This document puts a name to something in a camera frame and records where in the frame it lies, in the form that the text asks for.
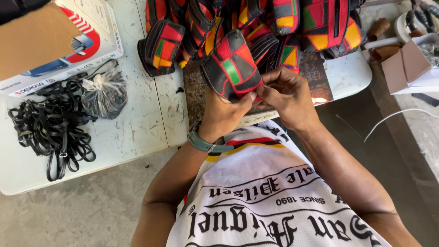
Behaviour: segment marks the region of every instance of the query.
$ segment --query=brown leather roll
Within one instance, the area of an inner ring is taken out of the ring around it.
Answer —
[[[386,46],[378,47],[372,51],[371,57],[373,57],[378,62],[382,62],[395,55],[402,47],[403,45],[401,43],[393,43]]]
[[[389,20],[387,18],[379,18],[367,33],[367,38],[369,41],[377,41],[389,28]]]
[[[415,38],[415,37],[421,37],[421,36],[423,36],[424,34],[418,29],[418,28],[415,28],[411,33],[409,33],[409,36],[411,37],[411,38]]]

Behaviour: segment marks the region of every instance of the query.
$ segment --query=wristwatch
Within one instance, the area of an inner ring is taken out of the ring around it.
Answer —
[[[187,140],[196,148],[208,153],[222,153],[234,149],[233,145],[217,145],[215,143],[208,143],[201,139],[197,131],[201,125],[200,121],[195,121],[187,131]]]

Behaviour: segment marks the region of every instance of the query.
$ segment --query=cardboard box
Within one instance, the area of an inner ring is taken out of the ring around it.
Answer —
[[[22,97],[123,55],[104,0],[55,0],[0,26],[0,94]]]
[[[413,38],[381,63],[390,94],[439,91],[439,67],[431,65],[419,49],[424,43],[439,43],[439,36],[430,33]]]

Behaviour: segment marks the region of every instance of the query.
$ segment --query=small flame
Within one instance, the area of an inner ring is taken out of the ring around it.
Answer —
[[[313,98],[313,104],[320,104],[320,103],[325,103],[328,100],[325,98]]]

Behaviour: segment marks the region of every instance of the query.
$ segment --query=white t-shirt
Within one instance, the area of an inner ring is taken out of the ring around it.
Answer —
[[[167,247],[390,246],[273,121],[225,140],[235,149],[207,156]]]

